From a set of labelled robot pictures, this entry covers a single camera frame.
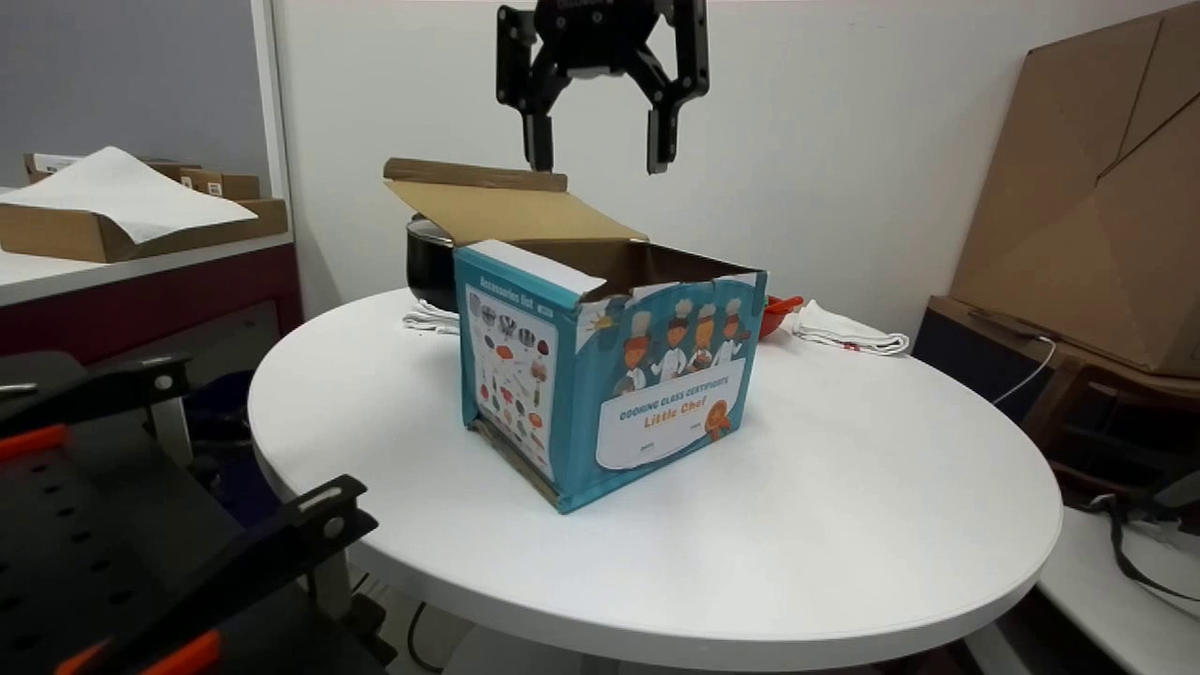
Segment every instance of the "black metal bracket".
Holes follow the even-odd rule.
[[[284,504],[200,566],[157,613],[104,643],[77,675],[140,671],[378,526],[358,508],[366,488],[340,476]]]
[[[54,424],[100,419],[182,396],[190,390],[188,359],[173,354],[131,362],[18,399],[0,417],[0,438]]]
[[[532,11],[500,7],[496,98],[521,113],[529,166],[553,169],[550,109],[574,78],[629,73],[650,102],[646,171],[665,172],[676,159],[679,108],[708,92],[706,14],[704,0],[539,0]],[[646,44],[659,17],[674,29],[676,79]]]

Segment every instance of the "red bowl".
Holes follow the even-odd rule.
[[[767,307],[762,312],[762,328],[758,329],[758,339],[774,333],[780,324],[784,323],[784,317],[792,312],[792,309],[804,303],[804,298],[799,295],[794,298],[781,299],[774,295],[767,295]]]

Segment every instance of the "cartoon chef illustration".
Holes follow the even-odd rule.
[[[625,368],[629,372],[617,383],[617,394],[629,394],[646,388],[646,372],[640,364],[646,358],[646,348],[650,339],[646,331],[650,328],[650,312],[637,312],[629,322],[629,340],[625,340]]]
[[[662,360],[650,365],[650,372],[661,377],[660,382],[674,380],[684,374],[688,368],[688,354],[679,348],[684,335],[688,334],[688,315],[691,313],[691,300],[684,298],[676,303],[674,318],[667,322],[667,353],[662,354]]]
[[[714,313],[716,313],[716,305],[712,303],[700,307],[696,322],[696,353],[688,362],[688,369],[692,372],[713,365],[713,352],[709,352],[708,348],[713,346]]]
[[[733,357],[738,356],[742,351],[742,342],[737,340],[738,338],[738,310],[742,309],[742,299],[733,298],[725,304],[725,327],[721,328],[721,335],[725,336],[725,341],[721,342],[719,350],[716,350],[716,356],[713,357],[713,365],[721,365],[722,363],[730,363]]]

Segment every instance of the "white towel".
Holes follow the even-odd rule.
[[[439,310],[425,300],[416,300],[416,306],[404,315],[403,322],[404,328],[414,330],[458,334],[458,315]]]
[[[852,318],[821,307],[809,300],[791,323],[792,335],[809,342],[833,345],[853,352],[865,352],[882,357],[899,354],[908,348],[908,336],[902,333],[883,333]]]

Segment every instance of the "cardboard box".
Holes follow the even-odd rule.
[[[738,429],[766,271],[650,244],[565,177],[389,169],[456,244],[463,422],[559,512]]]
[[[257,199],[259,196],[257,175],[182,168],[179,181],[192,190],[226,199]]]
[[[239,203],[258,219],[182,229],[142,244],[134,244],[116,223],[91,211],[0,205],[0,247],[10,253],[115,263],[288,231],[283,199]]]
[[[32,185],[38,180],[58,172],[59,169],[66,168],[83,157],[76,155],[47,155],[43,153],[25,153],[25,175],[29,177],[29,184]],[[179,180],[180,169],[184,167],[199,167],[200,165],[190,165],[185,162],[176,162],[173,160],[156,160],[148,157],[138,157],[148,167],[155,169],[156,172],[166,175],[172,180]]]
[[[1200,4],[1025,59],[950,295],[1200,376]]]

